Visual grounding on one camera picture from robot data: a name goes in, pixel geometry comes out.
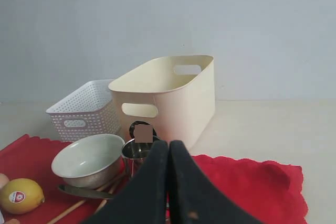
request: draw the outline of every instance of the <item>egg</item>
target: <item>egg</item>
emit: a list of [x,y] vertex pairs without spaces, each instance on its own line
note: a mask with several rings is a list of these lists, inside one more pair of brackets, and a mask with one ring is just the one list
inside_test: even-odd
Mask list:
[[8,177],[3,174],[0,173],[0,190],[9,182]]

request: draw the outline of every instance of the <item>bowl rim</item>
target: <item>bowl rim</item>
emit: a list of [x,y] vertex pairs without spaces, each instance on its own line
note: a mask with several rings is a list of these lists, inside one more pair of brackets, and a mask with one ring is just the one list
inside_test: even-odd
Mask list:
[[59,158],[59,154],[61,154],[62,152],[65,152],[67,149],[70,149],[71,147],[75,146],[75,145],[78,145],[80,143],[85,143],[87,141],[91,141],[90,138],[93,138],[93,137],[100,137],[100,136],[113,136],[113,137],[116,137],[116,139],[120,140],[121,142],[121,146],[123,146],[125,144],[125,141],[122,137],[118,136],[118,135],[114,135],[114,134],[97,134],[97,135],[91,135],[91,136],[87,136],[87,137],[84,137],[84,138],[81,138],[80,140],[77,140],[71,144],[69,144],[68,146],[66,146],[65,148],[63,148],[59,153],[57,153],[57,155],[54,157],[54,159],[52,160],[52,163],[51,163],[51,170],[52,172],[61,177],[61,178],[83,178],[83,177],[87,177],[87,176],[90,176],[90,175],[93,175],[93,174],[96,174],[98,172],[101,172],[102,170],[106,169],[107,167],[109,167],[110,165],[112,165],[113,163],[117,162],[118,159],[121,157],[121,149],[120,149],[120,154],[119,156],[114,159],[112,159],[111,162],[109,162],[106,166],[104,166],[103,168],[100,168],[99,170],[96,170],[92,173],[87,173],[87,174],[83,174],[83,175],[79,175],[79,176],[64,176],[60,173],[57,173],[55,172],[55,169],[54,169],[54,166],[55,166],[55,163],[57,161],[57,158]]

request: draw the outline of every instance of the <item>table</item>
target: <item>table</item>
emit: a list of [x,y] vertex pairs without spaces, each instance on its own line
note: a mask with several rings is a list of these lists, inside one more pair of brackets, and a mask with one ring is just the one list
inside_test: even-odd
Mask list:
[[[0,150],[25,133],[57,140],[53,102],[0,104]],[[336,199],[336,101],[216,101],[192,155],[301,165],[308,223],[331,223]]]

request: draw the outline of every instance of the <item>plastic storage bin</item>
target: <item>plastic storage bin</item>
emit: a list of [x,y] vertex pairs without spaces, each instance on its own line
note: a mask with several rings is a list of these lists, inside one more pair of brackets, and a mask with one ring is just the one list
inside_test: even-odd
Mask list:
[[118,132],[120,124],[108,89],[111,81],[89,81],[46,110],[62,140]]
[[161,139],[191,148],[215,112],[214,59],[153,59],[112,81],[109,89],[126,141],[131,124],[142,121]]

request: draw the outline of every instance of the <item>red cloth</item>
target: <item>red cloth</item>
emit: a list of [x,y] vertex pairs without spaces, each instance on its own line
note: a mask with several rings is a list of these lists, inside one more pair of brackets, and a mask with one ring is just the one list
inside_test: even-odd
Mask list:
[[[46,201],[24,215],[10,215],[22,224],[47,223],[81,198],[63,194],[57,185],[62,179],[51,171],[56,154],[70,143],[24,135],[0,151],[0,173],[10,179],[30,178],[39,183]],[[249,159],[194,157],[215,186],[235,203],[265,223],[303,224],[308,208],[301,195],[303,175],[300,166],[273,161],[258,163]],[[101,200],[88,200],[58,223],[79,223],[89,217]]]

